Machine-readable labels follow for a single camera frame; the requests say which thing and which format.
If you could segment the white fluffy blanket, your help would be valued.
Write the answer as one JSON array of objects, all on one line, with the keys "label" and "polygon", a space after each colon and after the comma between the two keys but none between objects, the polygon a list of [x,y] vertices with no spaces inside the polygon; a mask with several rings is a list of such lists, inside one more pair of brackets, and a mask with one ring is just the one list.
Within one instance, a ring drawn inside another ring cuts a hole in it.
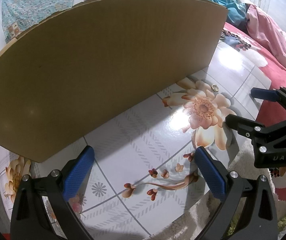
[{"label": "white fluffy blanket", "polygon": [[151,239],[286,239],[286,225],[278,227],[286,202],[278,199],[268,169],[254,167],[250,141],[228,168],[203,147],[194,161],[210,193]]}]

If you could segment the pink quilt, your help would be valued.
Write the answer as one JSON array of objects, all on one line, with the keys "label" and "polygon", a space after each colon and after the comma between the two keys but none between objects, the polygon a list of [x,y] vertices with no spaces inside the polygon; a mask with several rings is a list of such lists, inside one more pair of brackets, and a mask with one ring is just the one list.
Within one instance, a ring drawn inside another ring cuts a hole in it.
[{"label": "pink quilt", "polygon": [[286,32],[261,8],[250,4],[246,14],[249,36],[286,68]]}]

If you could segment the floral white mat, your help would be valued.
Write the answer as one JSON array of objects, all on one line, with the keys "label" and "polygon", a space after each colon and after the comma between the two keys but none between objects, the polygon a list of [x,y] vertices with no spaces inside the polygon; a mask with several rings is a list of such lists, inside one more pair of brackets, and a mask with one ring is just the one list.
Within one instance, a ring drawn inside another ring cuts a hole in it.
[{"label": "floral white mat", "polygon": [[185,107],[189,88],[207,93],[199,105],[213,118],[235,113],[256,119],[261,100],[253,87],[271,81],[249,59],[220,40],[208,67],[171,85],[112,118],[42,163],[32,163],[34,178],[61,169],[90,145],[93,167],[71,200],[94,239],[144,239],[169,226],[208,193],[203,178],[184,185],[194,172],[190,160],[204,146],[223,165],[233,161],[245,138],[217,124],[197,126],[195,107]]}]

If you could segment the brown cardboard box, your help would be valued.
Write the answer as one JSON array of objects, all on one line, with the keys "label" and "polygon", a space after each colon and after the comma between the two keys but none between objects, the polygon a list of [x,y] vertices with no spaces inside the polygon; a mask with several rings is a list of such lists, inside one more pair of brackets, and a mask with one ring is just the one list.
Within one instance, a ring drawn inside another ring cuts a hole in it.
[{"label": "brown cardboard box", "polygon": [[227,20],[208,0],[87,0],[0,51],[0,146],[43,162],[209,65]]}]

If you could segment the teal patterned wall cloth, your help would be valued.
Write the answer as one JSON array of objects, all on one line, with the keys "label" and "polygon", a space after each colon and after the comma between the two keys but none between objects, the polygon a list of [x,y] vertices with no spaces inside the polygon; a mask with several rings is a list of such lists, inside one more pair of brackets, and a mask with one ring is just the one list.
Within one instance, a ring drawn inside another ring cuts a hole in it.
[{"label": "teal patterned wall cloth", "polygon": [[69,9],[74,0],[1,0],[2,28],[5,42],[50,15]]}]

